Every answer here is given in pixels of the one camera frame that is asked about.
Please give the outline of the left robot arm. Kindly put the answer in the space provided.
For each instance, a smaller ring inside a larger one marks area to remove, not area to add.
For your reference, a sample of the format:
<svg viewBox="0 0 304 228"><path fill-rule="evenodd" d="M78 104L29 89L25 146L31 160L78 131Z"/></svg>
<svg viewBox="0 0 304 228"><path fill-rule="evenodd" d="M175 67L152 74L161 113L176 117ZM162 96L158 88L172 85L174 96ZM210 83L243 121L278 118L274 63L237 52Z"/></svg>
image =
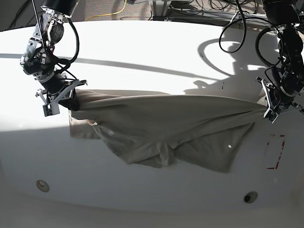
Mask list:
<svg viewBox="0 0 304 228"><path fill-rule="evenodd" d="M294 102L304 87L304 62L301 52L303 42L295 28L301 22L299 12L293 0L264 0L262 2L269 28L262 30L255 42L255 49L260 60L271 70L274 81L258 78L266 96L267 110L264 118L274 122L281 112L293 106L300 112L304 109ZM259 51L259 42L262 36L271 30L277 30L279 38L279 58L276 64L264 59Z"/></svg>

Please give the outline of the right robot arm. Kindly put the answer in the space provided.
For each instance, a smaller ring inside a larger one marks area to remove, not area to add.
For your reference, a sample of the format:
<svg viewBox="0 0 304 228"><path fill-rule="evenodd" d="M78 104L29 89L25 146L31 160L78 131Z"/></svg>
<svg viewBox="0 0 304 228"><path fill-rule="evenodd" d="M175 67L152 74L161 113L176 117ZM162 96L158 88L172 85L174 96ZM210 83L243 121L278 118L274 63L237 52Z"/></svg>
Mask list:
<svg viewBox="0 0 304 228"><path fill-rule="evenodd" d="M79 54L79 35L71 20L77 4L77 0L44 1L41 6L44 13L36 16L35 31L20 59L23 71L34 76L34 79L44 87L43 93L46 94L47 101L63 95L58 102L68 109L78 108L75 87L82 85L75 76L66 78L64 75ZM68 21L76 38L76 50L71 59L59 58L54 54L55 44L64 34L64 19Z"/></svg>

